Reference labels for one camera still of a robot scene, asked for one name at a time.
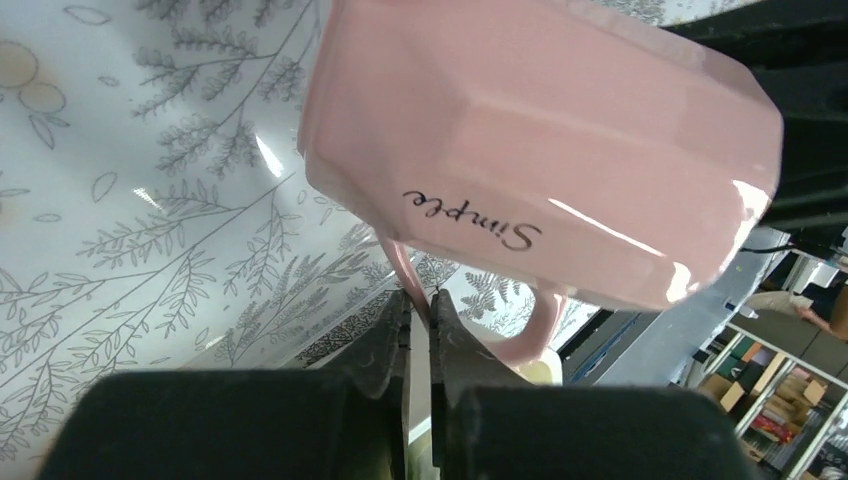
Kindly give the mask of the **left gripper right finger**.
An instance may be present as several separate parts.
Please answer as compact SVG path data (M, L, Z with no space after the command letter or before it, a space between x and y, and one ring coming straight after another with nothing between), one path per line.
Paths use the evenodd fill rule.
M757 479L720 407L675 386L535 385L430 304L432 460L444 479Z

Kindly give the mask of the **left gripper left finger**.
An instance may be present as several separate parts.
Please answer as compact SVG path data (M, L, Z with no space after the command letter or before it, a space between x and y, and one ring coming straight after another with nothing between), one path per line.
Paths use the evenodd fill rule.
M41 479L403 479L409 297L320 369L173 370L97 381Z

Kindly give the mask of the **pink faceted mug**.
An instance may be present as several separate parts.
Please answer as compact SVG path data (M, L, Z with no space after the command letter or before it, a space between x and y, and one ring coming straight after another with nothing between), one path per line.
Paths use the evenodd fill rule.
M711 284L782 140L743 64L591 1L336 1L298 150L423 317L408 248L528 284L526 326L490 347L521 365L569 296L665 310Z

